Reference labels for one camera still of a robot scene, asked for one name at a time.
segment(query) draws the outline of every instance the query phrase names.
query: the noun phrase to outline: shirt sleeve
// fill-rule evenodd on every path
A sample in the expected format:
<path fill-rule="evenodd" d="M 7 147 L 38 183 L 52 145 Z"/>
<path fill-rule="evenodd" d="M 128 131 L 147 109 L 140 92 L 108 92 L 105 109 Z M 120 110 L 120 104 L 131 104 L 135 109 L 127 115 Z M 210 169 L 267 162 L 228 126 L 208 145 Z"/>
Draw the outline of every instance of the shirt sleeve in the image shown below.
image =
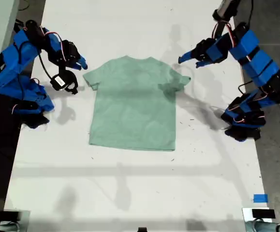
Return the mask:
<path fill-rule="evenodd" d="M 171 81 L 169 82 L 170 88 L 174 91 L 183 90 L 185 85 L 187 85 L 191 80 L 190 77 L 183 76 L 173 69 L 170 69 L 169 75 L 170 75 L 170 78 L 171 78 Z"/>
<path fill-rule="evenodd" d="M 98 85 L 110 75 L 110 68 L 111 60 L 103 64 L 101 67 L 84 74 L 83 77 L 93 90 L 97 90 Z"/>

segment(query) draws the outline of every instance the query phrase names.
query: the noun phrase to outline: gray floor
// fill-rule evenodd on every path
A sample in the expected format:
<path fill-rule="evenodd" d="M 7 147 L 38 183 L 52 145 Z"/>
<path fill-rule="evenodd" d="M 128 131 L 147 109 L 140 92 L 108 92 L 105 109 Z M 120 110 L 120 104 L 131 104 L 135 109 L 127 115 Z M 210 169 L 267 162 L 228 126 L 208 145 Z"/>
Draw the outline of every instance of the gray floor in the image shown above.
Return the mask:
<path fill-rule="evenodd" d="M 22 21 L 34 19 L 40 23 L 45 0 L 29 0 L 29 3 L 30 7 L 20 11 L 17 18 Z M 20 8 L 26 4 L 21 0 Z M 238 10 L 236 21 L 246 21 L 250 13 L 250 0 L 242 0 Z M 280 65 L 280 0 L 255 0 L 251 28 L 261 41 L 261 48 Z M 276 210 L 280 223 L 280 106 L 265 109 L 265 113 L 267 124 L 256 146 L 265 192 L 269 195 L 269 206 Z"/>

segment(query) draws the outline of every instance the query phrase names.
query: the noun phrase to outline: green t-shirt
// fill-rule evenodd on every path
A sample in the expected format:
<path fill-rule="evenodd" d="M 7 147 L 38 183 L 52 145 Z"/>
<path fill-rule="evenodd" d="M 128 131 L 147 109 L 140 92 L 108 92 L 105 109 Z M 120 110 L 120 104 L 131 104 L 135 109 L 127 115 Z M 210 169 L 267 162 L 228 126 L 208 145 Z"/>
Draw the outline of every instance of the green t-shirt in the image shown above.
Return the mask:
<path fill-rule="evenodd" d="M 152 57 L 113 59 L 84 74 L 97 90 L 89 144 L 175 150 L 175 92 L 190 81 Z"/>

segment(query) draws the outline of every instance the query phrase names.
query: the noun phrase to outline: blue tape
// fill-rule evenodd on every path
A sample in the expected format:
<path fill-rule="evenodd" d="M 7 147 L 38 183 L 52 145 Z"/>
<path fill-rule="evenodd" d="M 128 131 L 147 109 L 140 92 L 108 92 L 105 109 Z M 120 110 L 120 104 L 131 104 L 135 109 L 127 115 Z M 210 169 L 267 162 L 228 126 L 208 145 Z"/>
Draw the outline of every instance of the blue tape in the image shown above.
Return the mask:
<path fill-rule="evenodd" d="M 254 203 L 268 203 L 267 194 L 254 194 Z"/>

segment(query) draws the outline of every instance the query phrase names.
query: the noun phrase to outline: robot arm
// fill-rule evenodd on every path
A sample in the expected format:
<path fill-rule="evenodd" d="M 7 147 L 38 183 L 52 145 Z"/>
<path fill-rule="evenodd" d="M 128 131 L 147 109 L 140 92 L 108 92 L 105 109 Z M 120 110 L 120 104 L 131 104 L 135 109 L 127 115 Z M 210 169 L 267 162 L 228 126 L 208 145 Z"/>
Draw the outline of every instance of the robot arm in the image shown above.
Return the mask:
<path fill-rule="evenodd" d="M 62 41 L 58 34 L 38 26 L 29 20 L 22 30 L 15 25 L 14 42 L 0 53 L 0 94 L 14 98 L 12 113 L 21 114 L 23 123 L 31 128 L 49 122 L 43 116 L 44 111 L 51 111 L 54 105 L 44 86 L 33 78 L 21 75 L 25 67 L 39 56 L 41 64 L 50 78 L 55 90 L 65 89 L 77 93 L 77 79 L 66 67 L 80 70 L 87 69 L 85 59 L 78 53 L 72 42 Z M 48 59 L 59 67 L 59 73 L 51 77 L 44 67 L 40 53 L 48 53 Z"/>
<path fill-rule="evenodd" d="M 65 70 L 66 67 L 87 69 L 86 61 L 75 45 L 67 40 L 59 42 L 54 33 L 29 20 L 26 29 L 20 30 L 14 36 L 14 43 L 0 53 L 0 88 L 17 78 L 25 67 L 40 55 L 41 50 L 45 50 L 49 60 L 59 67 L 59 74 L 54 78 L 50 77 L 55 90 L 66 88 L 68 91 L 69 85 L 77 85 L 75 75 Z"/>
<path fill-rule="evenodd" d="M 228 56 L 228 52 L 238 61 L 241 67 L 251 77 L 257 89 L 250 93 L 242 93 L 225 110 L 221 118 L 229 123 L 230 128 L 225 133 L 238 141 L 247 138 L 260 138 L 259 128 L 264 126 L 265 115 L 262 108 L 280 103 L 280 68 L 259 47 L 259 40 L 250 30 L 248 23 L 240 23 L 234 30 L 229 20 L 237 13 L 240 0 L 224 0 L 213 17 L 217 25 L 212 37 L 202 40 L 192 51 L 179 57 L 182 63 L 189 59 L 198 60 L 196 67 L 220 63 Z M 229 33 L 221 35 L 227 26 Z"/>

